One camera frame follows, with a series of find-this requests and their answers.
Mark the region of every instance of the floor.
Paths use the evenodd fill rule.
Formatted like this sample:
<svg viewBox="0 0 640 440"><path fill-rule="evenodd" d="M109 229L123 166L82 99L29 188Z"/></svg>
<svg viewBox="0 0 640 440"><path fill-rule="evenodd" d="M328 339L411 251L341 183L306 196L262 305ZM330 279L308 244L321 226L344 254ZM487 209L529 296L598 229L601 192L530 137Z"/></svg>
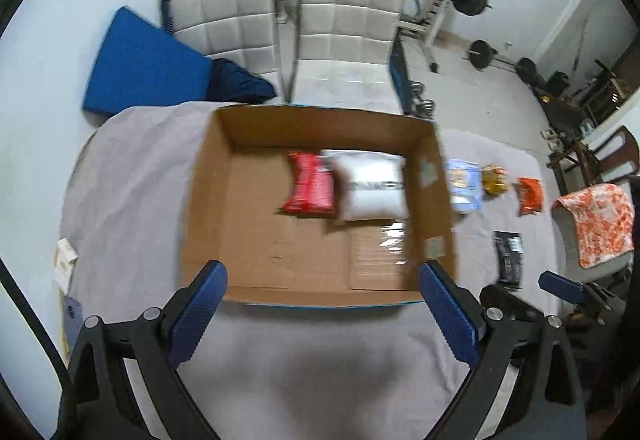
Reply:
<svg viewBox="0 0 640 440"><path fill-rule="evenodd" d="M278 28L284 81L288 84L294 26L289 21ZM436 103L437 124L443 129L479 134L532 155L540 163L545 204L551 204L559 196L559 189L553 171L545 167L550 151L540 136L549 125L529 87L508 68L476 70L465 60L466 49L460 42L436 42L433 54L440 65L438 73L429 70L415 39L402 38L402 45L410 79L422 82L425 97Z"/></svg>

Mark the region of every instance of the blue snack bag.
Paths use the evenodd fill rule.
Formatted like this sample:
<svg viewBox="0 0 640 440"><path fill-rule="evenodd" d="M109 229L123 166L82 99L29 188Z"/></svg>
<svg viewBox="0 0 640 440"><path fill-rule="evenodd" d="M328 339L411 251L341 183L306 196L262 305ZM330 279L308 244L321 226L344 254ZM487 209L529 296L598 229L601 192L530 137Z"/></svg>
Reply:
<svg viewBox="0 0 640 440"><path fill-rule="evenodd" d="M454 211L469 214L482 209L482 172L478 164L448 160L447 180Z"/></svg>

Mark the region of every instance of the wooden chair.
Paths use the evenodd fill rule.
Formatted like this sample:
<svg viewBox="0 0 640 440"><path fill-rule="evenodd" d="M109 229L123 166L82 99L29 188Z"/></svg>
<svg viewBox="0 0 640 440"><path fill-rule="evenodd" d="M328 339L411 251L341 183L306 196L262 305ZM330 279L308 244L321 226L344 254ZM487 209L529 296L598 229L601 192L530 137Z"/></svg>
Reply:
<svg viewBox="0 0 640 440"><path fill-rule="evenodd" d="M604 150L613 140L619 137L623 139L622 146L615 149L608 155L598 158L601 151ZM573 153L575 153L577 160L570 156ZM607 173L610 173L626 163L632 164L632 171L626 172L615 179L608 180L607 183L617 184L618 182L625 180L628 175L634 175L640 170L640 151L638 150L638 142L626 126L623 125L616 129L616 131L597 149L590 150L582 142L577 141L571 148L561 155L556 156L551 163L548 163L546 166L549 169L553 169L556 166L559 166L560 161L565 158L573 162L573 165L562 172L568 173L576 167L579 167L584 178L584 183L587 186L603 183L603 177L606 176Z"/></svg>

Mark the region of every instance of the dumbbell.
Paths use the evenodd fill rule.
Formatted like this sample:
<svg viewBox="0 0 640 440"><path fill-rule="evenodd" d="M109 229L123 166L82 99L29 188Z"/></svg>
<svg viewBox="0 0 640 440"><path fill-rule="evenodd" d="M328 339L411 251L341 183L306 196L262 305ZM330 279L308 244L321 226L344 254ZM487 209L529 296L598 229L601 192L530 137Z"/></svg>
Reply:
<svg viewBox="0 0 640 440"><path fill-rule="evenodd" d="M486 41L478 39L471 43L468 49L469 61L476 70L484 70L484 68L491 65L495 59L498 62L502 62L508 66L513 67L514 71L518 74L521 81L531 86L538 86L544 81L539 76L536 70L536 64L530 58L523 57L518 62L511 62L505 58L498 57L498 51L492 48Z"/></svg>

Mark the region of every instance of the red snack bag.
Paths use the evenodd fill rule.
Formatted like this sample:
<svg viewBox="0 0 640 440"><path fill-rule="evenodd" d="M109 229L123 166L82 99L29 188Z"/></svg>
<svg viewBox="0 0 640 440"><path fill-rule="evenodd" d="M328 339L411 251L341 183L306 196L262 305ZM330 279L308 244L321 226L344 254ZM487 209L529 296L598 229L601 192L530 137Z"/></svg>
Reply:
<svg viewBox="0 0 640 440"><path fill-rule="evenodd" d="M535 178L518 178L520 215L542 211L542 184Z"/></svg>
<svg viewBox="0 0 640 440"><path fill-rule="evenodd" d="M283 210L297 214L331 214L334 211L334 177L311 153L289 153L298 175L292 197Z"/></svg>

